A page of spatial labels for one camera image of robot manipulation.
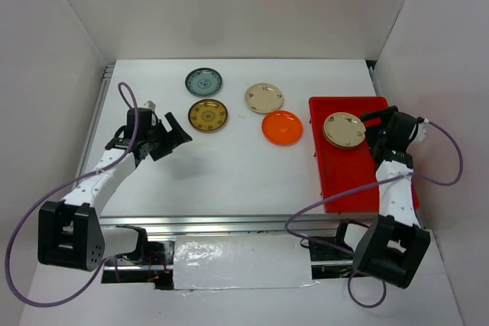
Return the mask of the blue floral plate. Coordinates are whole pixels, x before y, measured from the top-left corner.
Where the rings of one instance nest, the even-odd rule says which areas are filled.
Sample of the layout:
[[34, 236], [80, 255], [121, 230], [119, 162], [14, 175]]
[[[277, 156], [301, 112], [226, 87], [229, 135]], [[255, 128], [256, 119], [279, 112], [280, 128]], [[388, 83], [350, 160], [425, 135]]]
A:
[[188, 92], [197, 97], [207, 97], [217, 93], [223, 84], [221, 74], [212, 68], [198, 68], [190, 72], [184, 85]]

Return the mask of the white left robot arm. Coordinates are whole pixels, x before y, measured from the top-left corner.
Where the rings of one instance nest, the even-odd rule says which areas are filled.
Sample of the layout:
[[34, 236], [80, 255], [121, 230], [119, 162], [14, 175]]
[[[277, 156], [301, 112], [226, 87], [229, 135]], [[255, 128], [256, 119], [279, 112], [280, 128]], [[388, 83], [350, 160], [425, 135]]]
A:
[[172, 113], [166, 113], [164, 120], [170, 130], [152, 109], [129, 109], [125, 125], [105, 145], [92, 171], [61, 200], [47, 201], [40, 207], [40, 263], [93, 271], [107, 258], [125, 256], [132, 263], [141, 264], [150, 257], [145, 229], [132, 225], [103, 228], [99, 219], [118, 187], [143, 160], [150, 157], [158, 161], [192, 140]]

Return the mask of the cream plate with characters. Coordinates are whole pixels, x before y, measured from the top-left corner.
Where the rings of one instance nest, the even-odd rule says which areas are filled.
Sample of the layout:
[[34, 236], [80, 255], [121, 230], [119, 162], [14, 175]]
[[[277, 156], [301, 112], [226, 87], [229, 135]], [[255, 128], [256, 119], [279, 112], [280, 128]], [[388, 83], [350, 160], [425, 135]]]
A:
[[330, 114], [324, 120], [322, 130], [331, 144], [347, 149], [359, 146], [366, 133], [366, 127], [360, 118], [347, 112]]

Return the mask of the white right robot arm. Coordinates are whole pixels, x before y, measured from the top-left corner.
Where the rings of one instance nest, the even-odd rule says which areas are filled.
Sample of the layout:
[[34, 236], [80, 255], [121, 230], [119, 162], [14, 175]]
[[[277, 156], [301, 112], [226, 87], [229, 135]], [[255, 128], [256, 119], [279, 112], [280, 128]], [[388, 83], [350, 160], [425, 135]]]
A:
[[379, 119], [366, 138], [379, 184], [379, 211], [363, 237], [344, 232], [333, 239], [338, 257], [353, 255], [354, 270], [405, 289], [412, 282], [430, 245], [430, 235], [416, 216], [413, 200], [413, 157], [408, 146], [421, 137], [422, 121], [395, 106], [361, 115]]

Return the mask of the yellow patterned plate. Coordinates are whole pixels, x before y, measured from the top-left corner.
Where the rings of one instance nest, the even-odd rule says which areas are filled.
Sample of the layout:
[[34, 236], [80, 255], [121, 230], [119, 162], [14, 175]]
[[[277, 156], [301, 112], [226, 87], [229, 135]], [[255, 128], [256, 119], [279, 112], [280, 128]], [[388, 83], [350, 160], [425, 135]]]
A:
[[214, 133], [228, 121], [228, 109], [215, 99], [206, 98], [194, 103], [187, 114], [190, 125], [199, 132]]

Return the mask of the orange plate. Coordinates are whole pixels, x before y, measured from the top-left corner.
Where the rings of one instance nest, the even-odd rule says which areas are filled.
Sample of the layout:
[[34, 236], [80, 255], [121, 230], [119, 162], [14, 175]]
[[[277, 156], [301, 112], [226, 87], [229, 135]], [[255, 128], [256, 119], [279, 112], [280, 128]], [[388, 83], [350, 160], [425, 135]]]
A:
[[303, 134], [301, 120], [292, 112], [277, 110], [266, 115], [261, 123], [263, 135], [273, 144], [295, 144]]

